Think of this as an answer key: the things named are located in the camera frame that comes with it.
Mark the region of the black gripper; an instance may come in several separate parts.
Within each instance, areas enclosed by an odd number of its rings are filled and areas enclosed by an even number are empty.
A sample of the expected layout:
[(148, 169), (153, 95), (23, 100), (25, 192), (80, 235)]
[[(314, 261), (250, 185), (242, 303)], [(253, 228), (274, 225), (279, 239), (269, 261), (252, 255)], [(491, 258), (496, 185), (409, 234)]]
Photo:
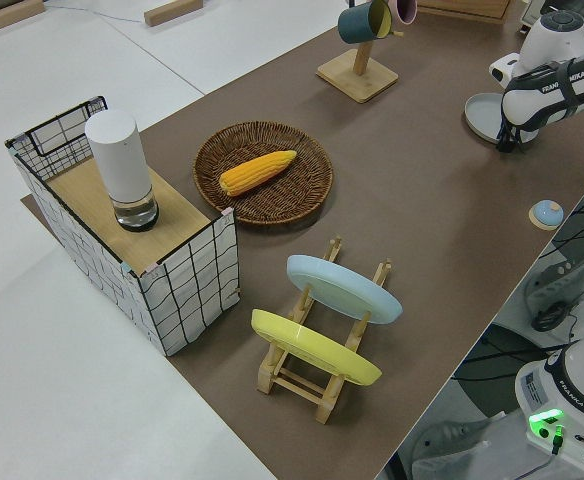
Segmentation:
[(512, 152), (519, 145), (520, 128), (514, 125), (506, 116), (504, 112), (501, 112), (501, 126), (498, 133), (498, 143), (497, 150), (505, 153)]

